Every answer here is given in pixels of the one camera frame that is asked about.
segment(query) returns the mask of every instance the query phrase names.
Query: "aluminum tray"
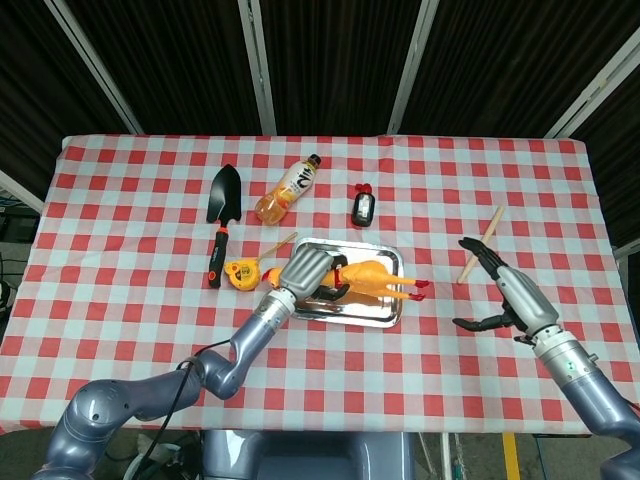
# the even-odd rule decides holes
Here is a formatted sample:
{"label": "aluminum tray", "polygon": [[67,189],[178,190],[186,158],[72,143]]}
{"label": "aluminum tray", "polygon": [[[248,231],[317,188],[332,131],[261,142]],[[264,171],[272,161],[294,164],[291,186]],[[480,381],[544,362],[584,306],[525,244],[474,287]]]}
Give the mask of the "aluminum tray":
{"label": "aluminum tray", "polygon": [[[349,263],[376,260],[389,273],[402,277],[404,264],[400,252],[392,247],[369,243],[341,242],[318,238],[301,238],[294,246],[294,252],[303,245],[325,250],[332,255],[342,254]],[[397,298],[374,298],[368,295],[348,292],[336,302],[307,299],[296,304],[294,316],[305,320],[344,323],[366,327],[389,328],[398,323],[402,311],[402,300]]]}

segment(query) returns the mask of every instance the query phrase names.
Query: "red and white checkered tablecloth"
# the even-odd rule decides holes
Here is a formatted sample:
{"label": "red and white checkered tablecloth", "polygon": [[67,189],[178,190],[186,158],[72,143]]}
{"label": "red and white checkered tablecloth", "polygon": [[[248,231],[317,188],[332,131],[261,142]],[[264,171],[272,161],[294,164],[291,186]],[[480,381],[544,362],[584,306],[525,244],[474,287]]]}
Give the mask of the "red and white checkered tablecloth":
{"label": "red and white checkered tablecloth", "polygon": [[[322,157],[312,189],[279,226],[262,226],[255,202],[311,153]],[[407,276],[434,283],[387,330],[289,321],[238,395],[203,393],[173,428],[585,432],[513,330],[451,323],[500,310],[481,268],[455,284],[466,257],[457,241],[479,236],[500,204],[491,246],[537,281],[621,393],[640,398],[640,355],[580,142],[90,135],[58,159],[0,349],[2,430],[53,425],[86,382],[167,372],[243,323],[266,285],[205,283],[217,229],[205,221],[209,188],[226,163],[242,178],[244,209],[228,258],[298,231],[395,246]],[[362,182],[376,215],[356,230],[352,186]]]}

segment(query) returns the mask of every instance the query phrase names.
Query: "yellow tape measure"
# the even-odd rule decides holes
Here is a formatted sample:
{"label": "yellow tape measure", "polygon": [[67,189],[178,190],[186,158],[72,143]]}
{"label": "yellow tape measure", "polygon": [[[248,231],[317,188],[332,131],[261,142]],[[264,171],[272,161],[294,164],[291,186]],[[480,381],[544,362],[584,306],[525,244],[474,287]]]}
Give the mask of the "yellow tape measure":
{"label": "yellow tape measure", "polygon": [[240,260],[225,263],[224,271],[229,275],[231,285],[244,292],[256,288],[260,283],[260,260],[275,252],[284,244],[289,243],[297,234],[297,232],[292,233],[287,238],[279,242],[275,247],[270,248],[259,257],[241,258]]}

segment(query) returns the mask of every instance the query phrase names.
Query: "orange juice bottle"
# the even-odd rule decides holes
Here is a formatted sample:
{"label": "orange juice bottle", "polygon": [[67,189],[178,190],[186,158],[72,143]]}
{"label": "orange juice bottle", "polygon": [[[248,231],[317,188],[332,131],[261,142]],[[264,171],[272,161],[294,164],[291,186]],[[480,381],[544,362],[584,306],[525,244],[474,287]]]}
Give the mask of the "orange juice bottle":
{"label": "orange juice bottle", "polygon": [[320,157],[315,153],[308,159],[293,164],[276,188],[256,203],[255,211],[258,218],[267,225],[275,225],[282,220],[291,204],[313,183],[318,165]]}

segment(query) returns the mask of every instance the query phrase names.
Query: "rubber chicken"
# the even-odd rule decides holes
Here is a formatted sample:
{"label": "rubber chicken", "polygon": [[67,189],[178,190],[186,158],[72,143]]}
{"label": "rubber chicken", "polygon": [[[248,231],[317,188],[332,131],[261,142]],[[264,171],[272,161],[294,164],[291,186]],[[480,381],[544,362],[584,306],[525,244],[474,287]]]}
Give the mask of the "rubber chicken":
{"label": "rubber chicken", "polygon": [[[280,285],[280,272],[282,268],[272,268],[265,272],[263,279],[267,279],[273,288]],[[353,263],[329,271],[322,280],[322,285],[339,289],[343,285],[349,285],[349,291],[361,293],[371,297],[392,297],[403,300],[422,301],[425,296],[422,293],[406,293],[391,290],[389,285],[415,285],[418,288],[429,285],[427,280],[414,280],[402,278],[387,272],[386,267],[375,260]]]}

